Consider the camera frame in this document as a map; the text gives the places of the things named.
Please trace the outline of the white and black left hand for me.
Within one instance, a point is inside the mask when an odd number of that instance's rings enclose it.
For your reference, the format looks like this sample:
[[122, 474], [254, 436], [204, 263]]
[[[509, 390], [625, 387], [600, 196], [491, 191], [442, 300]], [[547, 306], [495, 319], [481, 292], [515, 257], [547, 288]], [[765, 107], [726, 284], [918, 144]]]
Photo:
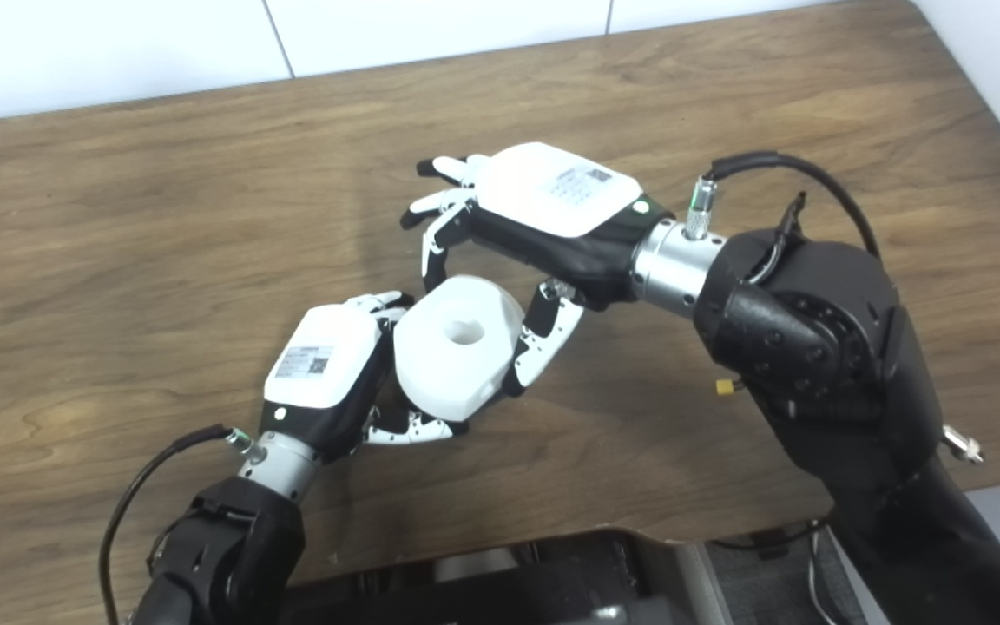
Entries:
[[422, 411], [394, 377], [393, 331], [414, 305], [400, 290], [305, 313], [263, 385], [258, 431], [298, 440], [322, 463], [362, 444], [422, 444], [468, 434]]

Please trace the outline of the white and black right hand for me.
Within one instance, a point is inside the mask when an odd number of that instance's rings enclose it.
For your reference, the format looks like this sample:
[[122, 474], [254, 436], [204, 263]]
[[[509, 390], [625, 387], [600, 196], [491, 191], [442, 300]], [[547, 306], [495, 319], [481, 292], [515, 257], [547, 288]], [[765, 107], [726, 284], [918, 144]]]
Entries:
[[399, 222], [404, 230], [425, 225], [425, 290], [447, 280], [450, 250], [468, 241], [544, 274], [505, 368], [507, 397], [535, 383], [584, 312], [636, 301], [636, 254], [671, 218], [630, 175], [542, 142], [438, 155], [416, 171], [448, 185], [410, 203]]

